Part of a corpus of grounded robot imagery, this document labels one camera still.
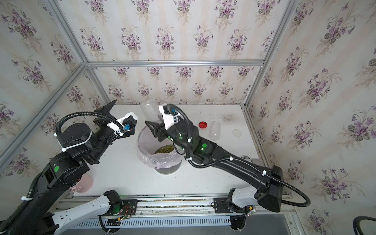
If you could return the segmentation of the red jar lid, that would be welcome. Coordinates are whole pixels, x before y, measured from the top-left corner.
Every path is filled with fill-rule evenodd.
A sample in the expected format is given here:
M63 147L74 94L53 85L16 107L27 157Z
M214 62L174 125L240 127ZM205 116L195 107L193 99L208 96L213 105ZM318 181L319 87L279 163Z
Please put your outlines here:
M205 129L205 128L207 128L208 127L208 124L205 122L205 121L201 121L200 123L199 123L199 128L201 128L201 129Z

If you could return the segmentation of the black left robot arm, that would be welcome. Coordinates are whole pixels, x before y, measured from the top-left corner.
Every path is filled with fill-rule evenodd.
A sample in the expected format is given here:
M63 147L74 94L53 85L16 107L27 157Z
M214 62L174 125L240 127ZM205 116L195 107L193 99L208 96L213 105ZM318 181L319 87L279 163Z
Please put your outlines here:
M110 114L116 101L93 112L80 111L61 118L55 137L61 152L53 157L32 181L27 195L14 213L1 222L2 235L57 235L70 226L120 204L115 191L63 213L49 212L52 205L82 176L89 165L99 163L107 148L117 139L134 135L138 117L133 112L117 119Z

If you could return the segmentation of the clear plastic jar of beans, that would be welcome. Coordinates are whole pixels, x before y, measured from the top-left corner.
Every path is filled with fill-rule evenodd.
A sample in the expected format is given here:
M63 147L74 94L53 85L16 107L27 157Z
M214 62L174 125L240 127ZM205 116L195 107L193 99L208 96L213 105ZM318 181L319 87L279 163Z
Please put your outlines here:
M210 124L209 137L213 141L218 141L221 135L221 123L219 121L213 121Z

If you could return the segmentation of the clear jar with beans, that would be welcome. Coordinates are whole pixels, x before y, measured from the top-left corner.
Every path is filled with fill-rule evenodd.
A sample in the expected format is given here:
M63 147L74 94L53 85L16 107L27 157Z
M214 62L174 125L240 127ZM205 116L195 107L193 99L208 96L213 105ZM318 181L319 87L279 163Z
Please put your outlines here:
M140 107L147 121L156 123L161 123L163 121L157 103L153 101L143 102L140 104Z

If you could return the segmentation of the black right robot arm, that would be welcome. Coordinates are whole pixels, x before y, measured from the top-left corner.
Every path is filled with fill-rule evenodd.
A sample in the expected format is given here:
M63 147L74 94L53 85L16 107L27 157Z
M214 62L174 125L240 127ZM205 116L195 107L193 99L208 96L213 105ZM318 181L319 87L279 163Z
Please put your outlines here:
M241 230L246 218L255 205L270 212L280 212L281 205L308 207L309 197L284 181L283 171L278 166L268 168L240 158L200 135L201 126L197 117L187 115L182 108L173 104L145 105L143 112L146 125L159 142L170 140L177 154L184 156L197 169L214 167L230 173L250 186L232 188L224 203L227 210L238 213L231 217L231 227Z

